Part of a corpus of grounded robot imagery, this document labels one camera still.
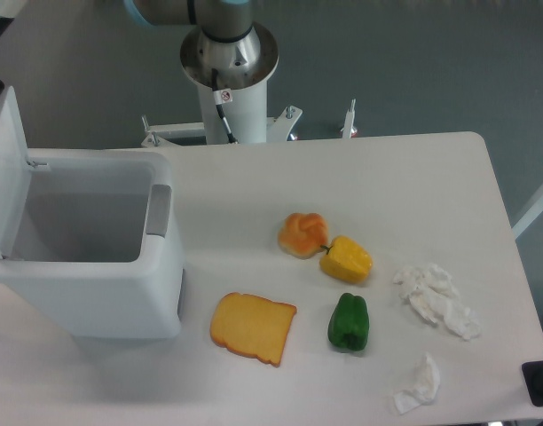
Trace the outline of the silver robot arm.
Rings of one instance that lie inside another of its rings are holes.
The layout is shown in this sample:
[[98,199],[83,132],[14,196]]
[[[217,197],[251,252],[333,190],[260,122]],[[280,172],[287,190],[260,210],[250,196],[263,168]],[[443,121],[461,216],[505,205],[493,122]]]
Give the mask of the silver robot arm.
[[251,1],[126,1],[127,12],[148,27],[193,26],[180,48],[186,74],[211,90],[250,88],[279,63],[272,33],[255,22]]

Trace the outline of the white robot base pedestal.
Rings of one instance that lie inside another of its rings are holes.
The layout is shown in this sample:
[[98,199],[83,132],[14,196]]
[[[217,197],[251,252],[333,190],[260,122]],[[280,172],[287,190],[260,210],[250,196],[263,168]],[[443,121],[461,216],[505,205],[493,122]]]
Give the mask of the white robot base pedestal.
[[303,110],[289,105],[277,116],[267,111],[267,84],[241,90],[213,91],[197,87],[201,107],[200,122],[151,125],[145,116],[142,123],[143,147],[184,145],[201,139],[207,145],[260,144],[295,141],[295,126]]

